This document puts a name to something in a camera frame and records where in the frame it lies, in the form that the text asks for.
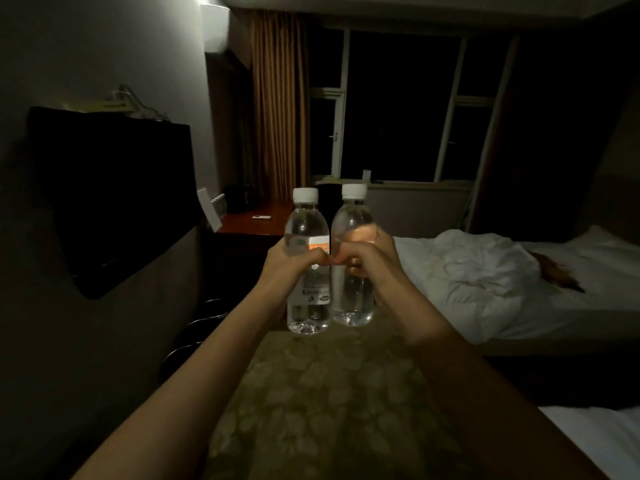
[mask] window sill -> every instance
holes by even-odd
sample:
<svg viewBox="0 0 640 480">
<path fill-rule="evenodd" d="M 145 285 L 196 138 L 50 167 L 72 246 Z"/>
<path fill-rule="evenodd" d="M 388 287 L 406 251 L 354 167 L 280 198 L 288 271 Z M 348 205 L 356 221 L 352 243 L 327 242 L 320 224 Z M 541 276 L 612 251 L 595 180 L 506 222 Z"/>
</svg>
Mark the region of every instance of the window sill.
<svg viewBox="0 0 640 480">
<path fill-rule="evenodd" d="M 323 177 L 315 180 L 315 185 L 322 184 L 363 184 L 362 180 L 351 180 L 348 178 Z M 444 182 L 397 182 L 384 181 L 382 183 L 367 183 L 370 189 L 386 189 L 386 190 L 453 190 L 453 191 L 470 191 L 474 183 L 470 180 L 446 180 Z"/>
</svg>

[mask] ceiling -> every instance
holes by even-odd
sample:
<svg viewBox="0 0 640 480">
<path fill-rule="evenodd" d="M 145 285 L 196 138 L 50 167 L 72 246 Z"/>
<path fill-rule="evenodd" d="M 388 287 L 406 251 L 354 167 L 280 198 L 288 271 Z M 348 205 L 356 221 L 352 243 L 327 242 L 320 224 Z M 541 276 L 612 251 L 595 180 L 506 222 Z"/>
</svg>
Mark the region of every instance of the ceiling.
<svg viewBox="0 0 640 480">
<path fill-rule="evenodd" d="M 630 0 L 225 0 L 240 8 L 466 25 L 565 25 Z"/>
</svg>

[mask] dark window glass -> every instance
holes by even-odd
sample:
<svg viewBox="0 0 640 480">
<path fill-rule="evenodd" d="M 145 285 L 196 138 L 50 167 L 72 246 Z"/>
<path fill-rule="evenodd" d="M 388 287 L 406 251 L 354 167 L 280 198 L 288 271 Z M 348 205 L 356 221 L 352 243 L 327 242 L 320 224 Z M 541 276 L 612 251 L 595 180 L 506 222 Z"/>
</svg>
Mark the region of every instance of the dark window glass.
<svg viewBox="0 0 640 480">
<path fill-rule="evenodd" d="M 475 180 L 491 107 L 456 106 L 441 180 Z"/>
<path fill-rule="evenodd" d="M 309 27 L 309 85 L 312 88 L 340 87 L 343 38 L 342 30 Z"/>
<path fill-rule="evenodd" d="M 342 178 L 433 181 L 460 39 L 352 32 Z"/>
<path fill-rule="evenodd" d="M 494 97 L 498 93 L 509 40 L 505 36 L 485 36 L 467 40 L 458 86 L 460 96 Z"/>
<path fill-rule="evenodd" d="M 331 175 L 334 114 L 335 100 L 311 99 L 309 151 L 311 175 Z"/>
</svg>

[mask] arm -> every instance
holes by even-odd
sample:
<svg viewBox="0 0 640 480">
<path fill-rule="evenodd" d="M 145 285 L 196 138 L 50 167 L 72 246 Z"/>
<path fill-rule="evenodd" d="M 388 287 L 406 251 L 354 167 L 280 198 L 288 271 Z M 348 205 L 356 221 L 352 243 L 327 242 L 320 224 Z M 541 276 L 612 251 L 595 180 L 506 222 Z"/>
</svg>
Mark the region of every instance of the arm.
<svg viewBox="0 0 640 480">
<path fill-rule="evenodd" d="M 375 245 L 343 243 L 335 262 L 362 263 L 354 274 L 370 277 L 464 450 L 489 478 L 606 479 L 413 286 L 388 234 L 380 230 Z"/>
<path fill-rule="evenodd" d="M 176 479 L 192 471 L 271 321 L 320 249 L 269 250 L 258 284 L 181 368 L 107 438 L 74 480 Z"/>
</svg>

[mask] white bottle cap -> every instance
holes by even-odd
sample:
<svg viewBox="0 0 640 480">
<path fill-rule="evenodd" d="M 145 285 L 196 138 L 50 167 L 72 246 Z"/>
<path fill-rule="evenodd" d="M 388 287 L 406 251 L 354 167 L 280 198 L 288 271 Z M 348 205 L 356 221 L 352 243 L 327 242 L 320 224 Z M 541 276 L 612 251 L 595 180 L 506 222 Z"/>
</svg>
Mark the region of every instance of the white bottle cap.
<svg viewBox="0 0 640 480">
<path fill-rule="evenodd" d="M 343 184 L 342 198 L 348 200 L 364 200 L 367 196 L 366 184 Z"/>
<path fill-rule="evenodd" d="M 318 189 L 315 187 L 293 189 L 293 203 L 318 203 Z"/>
</svg>

